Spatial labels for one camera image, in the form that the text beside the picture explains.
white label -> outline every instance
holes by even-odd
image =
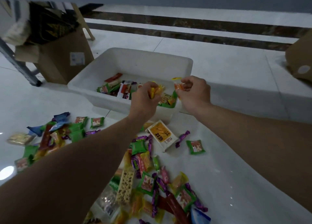
[[[310,70],[310,68],[311,67],[308,66],[308,65],[303,65],[303,66],[298,68],[298,73],[299,74],[304,74],[304,73],[308,72]]]
[[[84,52],[71,52],[71,66],[84,65]]]

metal table leg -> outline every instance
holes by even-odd
[[[0,38],[0,52],[7,58],[9,62],[11,62],[14,67],[29,81],[29,83],[33,86],[39,87],[42,82],[37,79],[35,75],[39,73],[38,70],[34,70],[33,72],[27,68],[25,62],[17,61],[14,58],[14,52],[9,48],[9,46]]]

person's right hand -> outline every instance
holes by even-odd
[[[191,115],[196,116],[201,109],[211,105],[210,86],[206,80],[189,76],[181,79],[181,82],[184,83],[185,91],[177,89],[176,92],[182,105]]]

round white sticker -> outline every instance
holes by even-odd
[[[304,73],[308,72],[310,70],[310,68],[311,67],[308,66],[308,65],[303,65],[303,66],[298,68],[298,73],[299,74],[304,74]]]

forearm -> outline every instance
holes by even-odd
[[[143,123],[126,117],[13,177],[0,188],[0,221],[81,223]]]
[[[196,118],[277,188],[312,211],[312,126],[206,105]]]

